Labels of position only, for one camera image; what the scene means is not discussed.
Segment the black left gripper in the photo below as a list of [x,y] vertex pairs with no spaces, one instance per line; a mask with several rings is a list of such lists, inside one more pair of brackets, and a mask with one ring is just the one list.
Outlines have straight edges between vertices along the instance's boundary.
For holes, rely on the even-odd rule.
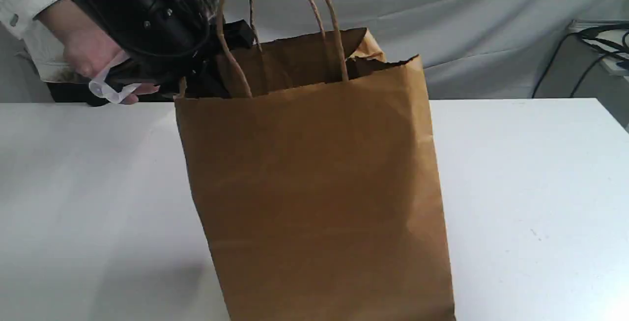
[[229,98],[216,57],[217,0],[116,0],[106,3],[107,33],[130,59],[114,83],[153,83],[173,94],[187,79],[192,97]]

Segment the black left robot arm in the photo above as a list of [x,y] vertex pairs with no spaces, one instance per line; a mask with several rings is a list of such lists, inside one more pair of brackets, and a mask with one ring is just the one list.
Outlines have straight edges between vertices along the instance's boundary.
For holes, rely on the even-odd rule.
[[95,95],[114,103],[143,83],[177,93],[182,79],[190,97],[230,98],[218,67],[218,26],[229,49],[254,42],[246,21],[218,21],[218,0],[72,1],[123,50],[89,84]]

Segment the person's right hand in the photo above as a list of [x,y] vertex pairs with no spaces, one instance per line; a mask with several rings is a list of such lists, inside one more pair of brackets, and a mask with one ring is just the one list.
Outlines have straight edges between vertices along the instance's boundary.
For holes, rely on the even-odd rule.
[[70,30],[61,37],[63,56],[73,70],[94,79],[123,50],[98,26]]

